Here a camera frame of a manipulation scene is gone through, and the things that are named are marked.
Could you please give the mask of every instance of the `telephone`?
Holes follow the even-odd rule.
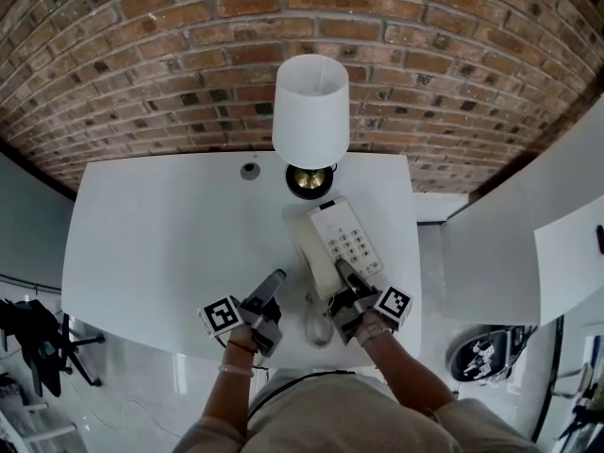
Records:
[[[382,270],[354,211],[344,197],[289,220],[298,248],[312,273],[317,294],[326,300],[346,288],[334,263],[345,259],[363,278]]]

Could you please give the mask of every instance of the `person's left hand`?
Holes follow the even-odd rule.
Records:
[[[258,345],[256,344],[256,341],[254,341],[254,338],[252,337],[252,329],[248,325],[242,325],[231,330],[228,339],[234,343],[242,345],[243,347],[247,347],[248,349],[258,352]]]

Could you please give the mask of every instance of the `beige shirt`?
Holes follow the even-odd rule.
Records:
[[[247,438],[204,418],[174,453],[536,453],[537,447],[474,399],[440,408],[429,419],[354,376],[305,379],[252,417]]]

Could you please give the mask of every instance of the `brass lamp base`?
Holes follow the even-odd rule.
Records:
[[[303,170],[288,166],[285,180],[290,191],[298,198],[315,200],[324,196],[333,184],[333,170],[321,168],[318,170]]]

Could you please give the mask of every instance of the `office chair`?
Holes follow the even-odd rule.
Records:
[[[92,380],[77,357],[78,347],[85,344],[101,344],[103,334],[93,339],[72,342],[69,339],[69,315],[63,314],[63,323],[59,331],[59,322],[40,301],[17,302],[12,304],[0,300],[0,328],[6,350],[6,337],[14,335],[22,348],[25,363],[31,369],[34,391],[42,397],[42,385],[56,397],[60,396],[60,373],[71,375],[73,370],[67,366],[69,359],[86,382],[100,387],[100,379]]]

